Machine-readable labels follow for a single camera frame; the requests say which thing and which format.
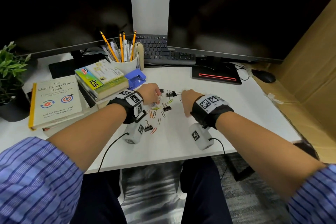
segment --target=black wrist strap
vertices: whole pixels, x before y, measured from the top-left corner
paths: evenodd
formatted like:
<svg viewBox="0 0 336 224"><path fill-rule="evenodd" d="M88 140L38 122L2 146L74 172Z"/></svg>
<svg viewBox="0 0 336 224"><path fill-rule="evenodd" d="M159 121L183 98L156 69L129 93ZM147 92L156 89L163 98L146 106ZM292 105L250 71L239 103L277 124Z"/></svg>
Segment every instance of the black wrist strap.
<svg viewBox="0 0 336 224"><path fill-rule="evenodd" d="M229 103L214 94L201 96L197 99L190 114L203 128L216 128L218 117L225 112L233 112Z"/></svg>
<svg viewBox="0 0 336 224"><path fill-rule="evenodd" d="M112 99L107 105L120 104L126 111L126 119L124 124L133 122L138 123L146 116L144 111L143 98L140 93L133 90L122 90L116 94L115 99Z"/></svg>

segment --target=pencil cup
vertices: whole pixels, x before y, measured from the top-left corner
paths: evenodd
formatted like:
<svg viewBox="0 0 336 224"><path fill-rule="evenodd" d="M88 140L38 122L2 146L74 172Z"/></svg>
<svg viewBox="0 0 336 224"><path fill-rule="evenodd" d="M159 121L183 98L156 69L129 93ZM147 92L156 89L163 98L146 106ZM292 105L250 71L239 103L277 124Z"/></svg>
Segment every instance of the pencil cup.
<svg viewBox="0 0 336 224"><path fill-rule="evenodd" d="M110 59L111 64L122 71L124 74L128 74L137 68L138 56L130 62L115 62Z"/></svg>

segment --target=blue hole punch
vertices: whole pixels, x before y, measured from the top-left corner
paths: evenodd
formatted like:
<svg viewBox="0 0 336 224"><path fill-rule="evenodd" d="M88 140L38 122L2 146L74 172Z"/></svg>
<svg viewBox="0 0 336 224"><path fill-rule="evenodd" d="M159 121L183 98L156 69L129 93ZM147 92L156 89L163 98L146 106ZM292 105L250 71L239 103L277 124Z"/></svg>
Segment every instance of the blue hole punch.
<svg viewBox="0 0 336 224"><path fill-rule="evenodd" d="M129 72L125 77L128 79L129 90L133 90L146 82L146 76L140 69L135 69L132 72Z"/></svg>

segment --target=hand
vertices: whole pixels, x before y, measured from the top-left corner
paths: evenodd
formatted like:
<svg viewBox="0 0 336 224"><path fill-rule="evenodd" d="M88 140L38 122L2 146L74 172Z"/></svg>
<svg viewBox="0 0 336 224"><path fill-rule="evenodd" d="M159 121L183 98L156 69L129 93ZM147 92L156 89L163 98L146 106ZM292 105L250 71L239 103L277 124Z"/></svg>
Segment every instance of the hand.
<svg viewBox="0 0 336 224"><path fill-rule="evenodd" d="M190 112L193 109L193 104L200 96L203 96L203 94L198 93L194 90L184 90L182 92L182 102L184 114L186 117L189 117L191 115Z"/></svg>
<svg viewBox="0 0 336 224"><path fill-rule="evenodd" d="M144 105L160 103L158 96L161 95L161 91L156 83L143 84L137 91L141 94Z"/></svg>

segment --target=blue striped sleeve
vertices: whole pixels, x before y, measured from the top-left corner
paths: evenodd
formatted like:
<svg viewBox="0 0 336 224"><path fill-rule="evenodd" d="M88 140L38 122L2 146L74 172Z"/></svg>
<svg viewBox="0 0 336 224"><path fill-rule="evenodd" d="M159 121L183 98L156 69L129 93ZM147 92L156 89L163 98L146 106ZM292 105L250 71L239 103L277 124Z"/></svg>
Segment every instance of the blue striped sleeve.
<svg viewBox="0 0 336 224"><path fill-rule="evenodd" d="M82 178L53 144L24 139L0 154L0 223L68 223Z"/></svg>
<svg viewBox="0 0 336 224"><path fill-rule="evenodd" d="M308 178L288 206L293 224L336 223L336 165Z"/></svg>

